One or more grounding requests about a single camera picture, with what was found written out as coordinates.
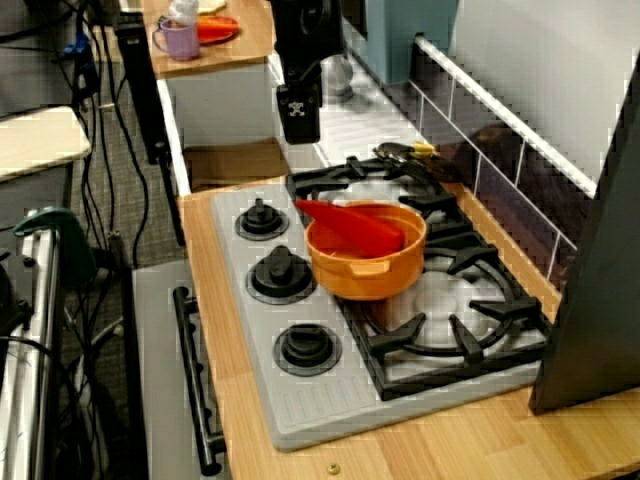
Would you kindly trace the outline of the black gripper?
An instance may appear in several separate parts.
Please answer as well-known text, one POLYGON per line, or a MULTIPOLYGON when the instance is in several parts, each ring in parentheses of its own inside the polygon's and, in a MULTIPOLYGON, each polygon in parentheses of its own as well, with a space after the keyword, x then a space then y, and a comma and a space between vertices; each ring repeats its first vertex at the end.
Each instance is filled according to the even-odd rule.
POLYGON ((317 83, 321 61, 281 55, 280 64, 284 84, 276 89, 276 103, 285 140, 291 145, 317 143, 321 138, 321 88, 317 83))

